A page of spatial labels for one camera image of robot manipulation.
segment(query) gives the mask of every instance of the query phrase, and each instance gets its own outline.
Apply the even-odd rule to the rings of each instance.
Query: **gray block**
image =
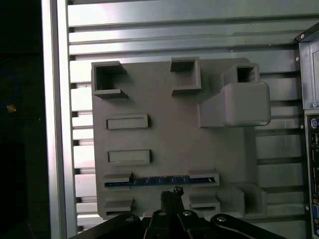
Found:
[[[109,116],[106,119],[107,129],[147,128],[149,127],[147,114],[131,114]]]
[[[172,58],[170,71],[174,72],[172,96],[201,89],[199,57]]]
[[[116,216],[131,211],[133,198],[108,198],[104,205],[106,216]]]
[[[160,208],[162,191],[174,189],[175,185],[105,187],[106,182],[128,182],[131,172],[134,177],[185,174],[214,177],[216,180],[211,185],[182,185],[186,208],[190,207],[189,196],[215,197],[229,183],[257,181],[256,158],[253,155],[248,157],[247,153],[255,146],[247,140],[246,130],[240,127],[198,127],[197,104],[220,92],[221,74],[241,60],[244,59],[199,60],[202,89],[196,94],[178,97],[172,97],[172,88],[176,86],[178,70],[183,68],[174,69],[177,65],[173,64],[176,72],[171,72],[169,61],[127,63],[123,64],[127,73],[116,75],[113,81],[114,89],[121,89],[129,96],[125,101],[102,100],[93,95],[97,205],[101,217],[108,218],[104,208],[108,198],[119,198],[119,194],[121,198],[134,198],[132,213],[142,216],[145,211]],[[147,128],[106,129],[106,119],[110,116],[141,112],[148,115]],[[124,155],[141,149],[152,150],[150,163],[135,163],[140,161],[141,152],[129,157]],[[117,167],[111,164],[107,159],[108,152],[120,152],[111,161],[120,164],[129,161],[129,165]],[[120,169],[129,174],[123,175]],[[225,205],[228,210],[230,200],[225,204],[223,198],[217,198],[222,208]],[[209,213],[210,210],[205,212],[206,216],[209,217]]]
[[[213,196],[189,196],[190,208],[209,215],[220,213],[220,203]]]
[[[112,166],[146,165],[151,161],[151,151],[109,151],[107,152],[107,161]]]
[[[120,182],[129,182],[132,177],[132,172],[130,173],[113,173],[106,174],[104,176],[104,183],[120,183]]]
[[[198,104],[200,127],[267,125],[271,120],[266,83],[230,83],[220,93]]]
[[[202,170],[189,170],[188,174],[191,179],[194,178],[214,178],[212,183],[205,184],[191,184],[191,187],[210,187],[219,186],[219,174],[214,169],[202,169]]]
[[[104,100],[126,99],[121,89],[114,88],[114,81],[126,71],[119,61],[92,63],[92,94]]]
[[[234,209],[245,218],[267,215],[267,194],[252,183],[240,183],[231,187]]]

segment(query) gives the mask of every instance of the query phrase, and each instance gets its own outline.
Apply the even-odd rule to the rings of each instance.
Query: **corrugated metal wall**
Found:
[[[256,128],[259,186],[268,217],[253,221],[287,238],[306,238],[307,190],[300,74],[294,37],[319,21],[315,0],[149,0],[68,7],[77,223],[97,215],[91,62],[169,61],[171,57],[247,58],[270,86],[272,121]]]

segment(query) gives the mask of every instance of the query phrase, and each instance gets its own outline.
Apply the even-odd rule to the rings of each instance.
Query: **rectangular slot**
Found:
[[[121,213],[130,212],[132,204],[133,198],[113,198],[111,201],[106,201],[104,209],[107,216],[115,216]]]
[[[107,216],[118,216],[118,215],[120,215],[120,214],[122,214],[122,213],[128,213],[129,211],[118,211],[118,212],[106,212],[105,214],[107,215]]]
[[[189,197],[190,207],[201,212],[220,213],[220,203],[215,196]]]
[[[117,75],[125,74],[126,71],[119,61],[95,63],[95,90],[114,89],[114,80]]]
[[[254,67],[237,67],[238,83],[255,82]]]
[[[106,129],[147,128],[148,122],[147,114],[112,116],[106,119]]]
[[[316,134],[315,133],[311,133],[310,141],[311,141],[311,144],[315,144],[316,143]]]
[[[107,161],[113,166],[146,165],[151,161],[151,151],[110,151],[107,152]]]
[[[314,183],[314,185],[313,185],[313,190],[314,190],[314,194],[317,194],[318,193],[318,186],[317,186],[317,184],[316,183]]]
[[[172,96],[196,93],[201,89],[199,58],[172,58],[170,71],[174,72]]]
[[[126,70],[119,61],[92,63],[92,93],[104,100],[126,99],[127,95],[116,89],[115,82],[121,80]]]
[[[213,169],[189,170],[189,176],[193,184],[191,187],[207,187],[219,185],[219,174]]]
[[[129,182],[131,177],[132,177],[132,172],[106,174],[103,179],[105,183],[125,183],[125,182]]]
[[[203,207],[203,208],[192,208],[194,210],[198,210],[201,212],[215,212],[216,211],[216,207]]]

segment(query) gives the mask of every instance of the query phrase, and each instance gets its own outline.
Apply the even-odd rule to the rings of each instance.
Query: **horizontal metal slat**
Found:
[[[200,57],[201,59],[225,59],[225,58],[247,58],[250,62],[258,63],[260,72],[294,72],[296,71],[293,50],[276,51],[254,51],[254,52],[227,52],[227,53],[198,53],[188,52],[185,54],[168,54],[162,56],[128,57],[128,58],[106,58],[70,61],[71,83],[91,82],[91,63],[120,61],[125,63],[170,61],[172,57]]]
[[[189,37],[244,36],[253,34],[299,34],[315,25],[317,20],[291,20],[259,22],[252,24],[187,25],[171,27],[146,27],[141,29],[106,29],[72,32],[70,44],[124,42],[133,40],[176,39]]]
[[[74,146],[74,168],[94,168],[94,146]]]
[[[70,45],[70,55],[95,54],[95,53],[119,53],[156,50],[179,50],[190,48],[220,48],[251,45],[283,45],[293,44],[295,33],[273,34],[273,35],[247,35],[247,36],[225,36],[225,37],[194,37],[177,38],[156,41],[132,41],[120,43],[95,43]]]
[[[276,135],[256,138],[258,159],[300,157],[300,135]]]
[[[290,187],[302,185],[303,169],[301,163],[258,166],[259,187]]]
[[[306,239],[306,221],[266,222],[254,223],[254,225],[281,235],[288,239]]]
[[[271,107],[272,118],[298,117],[304,114],[301,106]]]
[[[257,126],[256,130],[295,129],[299,128],[299,119],[272,119],[268,125]]]
[[[271,2],[262,0],[154,0],[70,5],[68,23],[69,26],[82,26],[229,18],[253,19],[317,14],[319,8],[318,2],[310,0],[292,1],[289,7],[283,7],[282,4],[281,1],[275,0]]]
[[[96,197],[95,174],[75,175],[75,195],[81,197]]]
[[[304,192],[267,193],[267,204],[300,204],[305,202]]]
[[[93,139],[92,128],[78,128],[73,130],[73,140]]]
[[[261,79],[261,81],[269,85],[271,101],[294,101],[302,98],[300,79],[273,78]]]

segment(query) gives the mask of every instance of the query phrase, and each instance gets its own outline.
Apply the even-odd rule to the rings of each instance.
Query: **gray plastic mount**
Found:
[[[269,87],[266,83],[230,83],[198,105],[200,127],[267,125],[271,120]]]

